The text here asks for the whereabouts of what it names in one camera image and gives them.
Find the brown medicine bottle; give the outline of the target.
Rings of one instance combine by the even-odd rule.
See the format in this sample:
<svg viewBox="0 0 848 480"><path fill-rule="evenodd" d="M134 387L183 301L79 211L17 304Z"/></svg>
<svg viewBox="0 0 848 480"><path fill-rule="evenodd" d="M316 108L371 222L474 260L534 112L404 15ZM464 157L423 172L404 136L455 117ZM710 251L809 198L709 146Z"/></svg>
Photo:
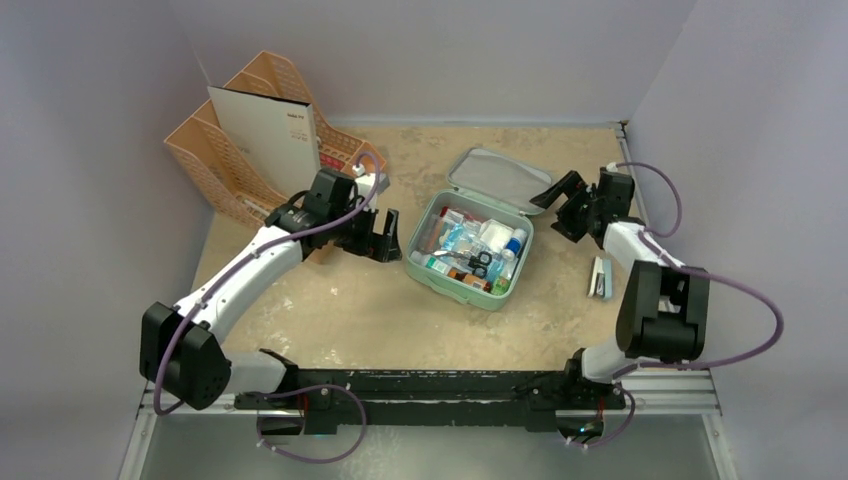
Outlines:
<svg viewBox="0 0 848 480"><path fill-rule="evenodd" d="M471 288L490 293L492 284L484 278L478 277L473 273L467 273L456 268L452 268L447 276L453 280L461 282Z"/></svg>

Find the blue capped white bottle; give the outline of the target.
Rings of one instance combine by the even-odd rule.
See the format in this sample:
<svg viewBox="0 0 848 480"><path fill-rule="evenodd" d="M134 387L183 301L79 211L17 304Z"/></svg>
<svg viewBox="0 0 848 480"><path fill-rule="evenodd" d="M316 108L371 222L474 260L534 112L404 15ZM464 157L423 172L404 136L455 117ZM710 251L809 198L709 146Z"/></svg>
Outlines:
<svg viewBox="0 0 848 480"><path fill-rule="evenodd" d="M528 232L522 228L516 228L512 231L509 240L504 245L500 252L504 260L512 260L516 258L528 239Z"/></svg>

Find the green pill pack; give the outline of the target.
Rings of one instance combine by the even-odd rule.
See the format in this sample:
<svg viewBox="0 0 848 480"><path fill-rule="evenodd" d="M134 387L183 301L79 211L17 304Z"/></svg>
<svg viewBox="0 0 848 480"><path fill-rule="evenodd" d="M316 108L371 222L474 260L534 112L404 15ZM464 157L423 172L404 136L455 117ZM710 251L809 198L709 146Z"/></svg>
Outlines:
<svg viewBox="0 0 848 480"><path fill-rule="evenodd" d="M495 296L503 296L506 295L511 287L512 280L505 276L499 276L492 283L492 288L490 293Z"/></svg>

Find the white gauze bag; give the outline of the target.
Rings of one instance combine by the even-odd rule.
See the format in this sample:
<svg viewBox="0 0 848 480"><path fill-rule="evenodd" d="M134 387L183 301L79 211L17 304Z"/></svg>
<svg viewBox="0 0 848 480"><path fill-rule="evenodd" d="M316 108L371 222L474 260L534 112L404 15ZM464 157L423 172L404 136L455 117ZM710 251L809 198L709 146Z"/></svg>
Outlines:
<svg viewBox="0 0 848 480"><path fill-rule="evenodd" d="M501 222L490 219L480 226L478 239L493 253L500 253L512 238L514 229Z"/></svg>

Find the blue gauze packet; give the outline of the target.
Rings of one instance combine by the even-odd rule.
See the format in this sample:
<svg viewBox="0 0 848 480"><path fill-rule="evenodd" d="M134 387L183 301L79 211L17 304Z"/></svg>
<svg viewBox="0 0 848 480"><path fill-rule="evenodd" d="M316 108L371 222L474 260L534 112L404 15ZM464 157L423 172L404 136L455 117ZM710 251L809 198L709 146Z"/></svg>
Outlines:
<svg viewBox="0 0 848 480"><path fill-rule="evenodd" d="M481 224L481 222L476 220L465 219L461 226L454 228L438 250L461 251L466 249L480 249L478 234Z"/></svg>

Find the mint green case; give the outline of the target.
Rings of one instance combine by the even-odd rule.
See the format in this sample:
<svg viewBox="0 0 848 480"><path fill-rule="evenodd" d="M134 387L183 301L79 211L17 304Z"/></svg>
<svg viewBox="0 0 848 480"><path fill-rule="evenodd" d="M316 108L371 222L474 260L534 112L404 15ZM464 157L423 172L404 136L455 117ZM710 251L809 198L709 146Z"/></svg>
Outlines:
<svg viewBox="0 0 848 480"><path fill-rule="evenodd" d="M451 188L429 202L407 249L407 274L459 303L497 311L517 284L531 249L531 198L552 176L500 153L475 147L447 173Z"/></svg>

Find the black handled scissors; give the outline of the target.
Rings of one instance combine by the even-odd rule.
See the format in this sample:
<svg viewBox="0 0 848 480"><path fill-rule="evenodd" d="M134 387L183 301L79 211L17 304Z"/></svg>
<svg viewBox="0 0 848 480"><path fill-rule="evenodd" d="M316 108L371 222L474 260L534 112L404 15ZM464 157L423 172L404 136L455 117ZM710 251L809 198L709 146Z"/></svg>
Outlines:
<svg viewBox="0 0 848 480"><path fill-rule="evenodd" d="M485 249L466 250L436 250L432 253L437 259L459 269L461 272L472 274L478 278L486 278L493 263L494 256Z"/></svg>

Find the small white bottle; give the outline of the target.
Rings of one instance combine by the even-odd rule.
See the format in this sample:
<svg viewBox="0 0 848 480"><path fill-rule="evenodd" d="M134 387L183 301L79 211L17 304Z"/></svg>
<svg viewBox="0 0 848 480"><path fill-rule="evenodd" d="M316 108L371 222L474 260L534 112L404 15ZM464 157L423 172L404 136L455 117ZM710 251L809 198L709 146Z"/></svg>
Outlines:
<svg viewBox="0 0 848 480"><path fill-rule="evenodd" d="M410 254L410 259L417 265L420 265L429 270L435 271L443 276L449 276L453 267L448 263L440 260L432 254L424 254L421 251L415 250Z"/></svg>

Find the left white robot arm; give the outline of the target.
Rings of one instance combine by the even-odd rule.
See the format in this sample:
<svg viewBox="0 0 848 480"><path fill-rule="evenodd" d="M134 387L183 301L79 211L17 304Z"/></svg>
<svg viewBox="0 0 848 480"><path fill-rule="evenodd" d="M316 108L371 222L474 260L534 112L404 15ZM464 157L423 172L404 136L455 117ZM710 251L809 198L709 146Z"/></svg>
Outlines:
<svg viewBox="0 0 848 480"><path fill-rule="evenodd" d="M153 384L159 415L183 405L203 410L224 394L259 394L272 408L297 399L292 363L261 351L229 355L222 344L259 297L314 252L333 245L380 263L399 261L399 213L374 229L387 174L323 168L309 189L272 210L248 244L204 285L173 305L155 302L141 325L140 373Z"/></svg>

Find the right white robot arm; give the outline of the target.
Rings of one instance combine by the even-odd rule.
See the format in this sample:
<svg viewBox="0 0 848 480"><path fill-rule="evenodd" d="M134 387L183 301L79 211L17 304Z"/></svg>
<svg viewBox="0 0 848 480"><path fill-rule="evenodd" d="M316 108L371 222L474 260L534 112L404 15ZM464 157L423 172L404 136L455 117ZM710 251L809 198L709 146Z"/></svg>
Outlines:
<svg viewBox="0 0 848 480"><path fill-rule="evenodd" d="M635 193L634 179L611 165L600 169L595 183L570 171L530 200L547 209L564 196L553 229L572 242L591 236L628 274L614 336L579 351L581 369L561 381L564 399L576 407L596 399L600 383L651 362L694 361L704 349L710 282L702 270L683 272L644 223L630 216Z"/></svg>

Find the red first aid pouch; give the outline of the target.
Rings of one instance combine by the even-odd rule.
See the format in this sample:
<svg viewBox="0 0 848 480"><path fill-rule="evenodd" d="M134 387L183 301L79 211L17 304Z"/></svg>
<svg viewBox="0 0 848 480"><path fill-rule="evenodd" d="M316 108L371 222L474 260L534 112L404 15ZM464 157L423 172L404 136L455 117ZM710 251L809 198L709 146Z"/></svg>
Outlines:
<svg viewBox="0 0 848 480"><path fill-rule="evenodd" d="M425 246L428 250L438 250L454 228L464 223L465 216L457 210L444 207L439 213L432 215L430 220Z"/></svg>

